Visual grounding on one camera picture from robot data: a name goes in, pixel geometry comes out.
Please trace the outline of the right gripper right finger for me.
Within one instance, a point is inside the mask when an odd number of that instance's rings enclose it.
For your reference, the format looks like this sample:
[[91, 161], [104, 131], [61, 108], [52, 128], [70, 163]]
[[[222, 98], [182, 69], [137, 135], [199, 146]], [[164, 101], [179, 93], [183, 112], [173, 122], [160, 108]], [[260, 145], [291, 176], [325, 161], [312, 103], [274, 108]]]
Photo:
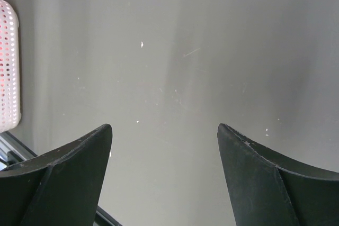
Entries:
[[338, 173], [304, 164], [226, 124], [217, 140], [237, 225], [338, 225]]

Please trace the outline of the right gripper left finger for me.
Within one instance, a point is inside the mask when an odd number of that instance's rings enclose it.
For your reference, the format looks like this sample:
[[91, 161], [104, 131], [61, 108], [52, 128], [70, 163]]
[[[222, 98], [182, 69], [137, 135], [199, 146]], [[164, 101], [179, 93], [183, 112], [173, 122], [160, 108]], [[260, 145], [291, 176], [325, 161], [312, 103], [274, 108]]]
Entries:
[[1, 225], [93, 225], [111, 144], [104, 124], [1, 170]]

